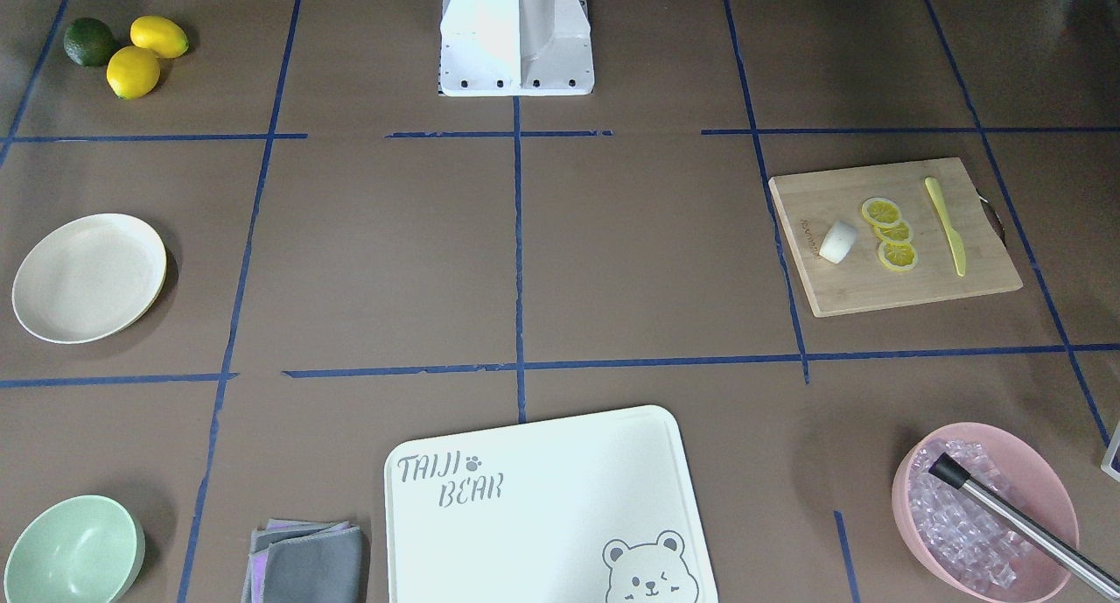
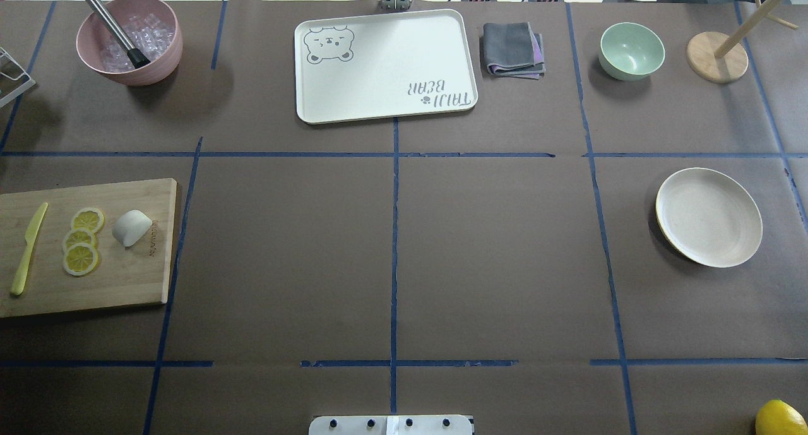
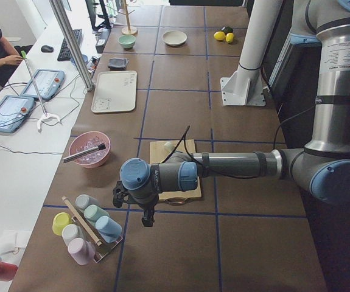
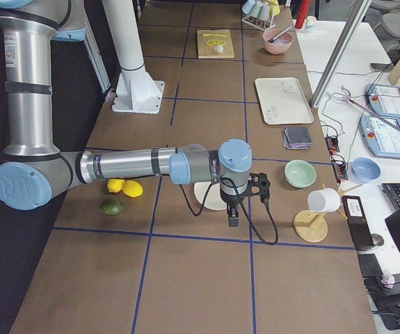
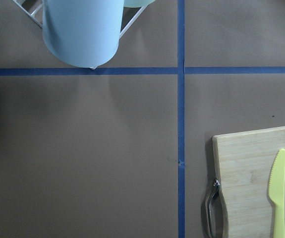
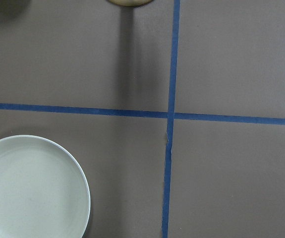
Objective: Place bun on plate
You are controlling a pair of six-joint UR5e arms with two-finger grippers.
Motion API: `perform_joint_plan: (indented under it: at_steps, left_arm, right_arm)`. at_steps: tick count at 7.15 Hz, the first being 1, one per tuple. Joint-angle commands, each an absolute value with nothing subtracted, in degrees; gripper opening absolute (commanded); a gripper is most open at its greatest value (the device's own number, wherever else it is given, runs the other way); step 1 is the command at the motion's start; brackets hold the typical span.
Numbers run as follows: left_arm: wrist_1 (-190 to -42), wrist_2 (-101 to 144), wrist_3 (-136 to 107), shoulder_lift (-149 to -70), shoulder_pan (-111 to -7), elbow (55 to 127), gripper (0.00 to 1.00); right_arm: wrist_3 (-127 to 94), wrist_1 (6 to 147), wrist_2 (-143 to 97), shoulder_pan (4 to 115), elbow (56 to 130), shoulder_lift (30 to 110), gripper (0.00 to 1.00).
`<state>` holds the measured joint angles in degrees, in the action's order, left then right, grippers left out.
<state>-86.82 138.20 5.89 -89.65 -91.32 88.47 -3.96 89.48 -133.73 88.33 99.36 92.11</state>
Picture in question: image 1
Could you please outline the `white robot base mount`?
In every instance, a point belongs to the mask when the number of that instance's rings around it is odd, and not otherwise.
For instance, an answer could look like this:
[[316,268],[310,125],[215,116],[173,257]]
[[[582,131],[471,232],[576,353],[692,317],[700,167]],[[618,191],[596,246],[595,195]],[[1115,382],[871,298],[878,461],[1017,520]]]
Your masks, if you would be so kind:
[[584,96],[595,86],[587,0],[444,0],[437,91]]

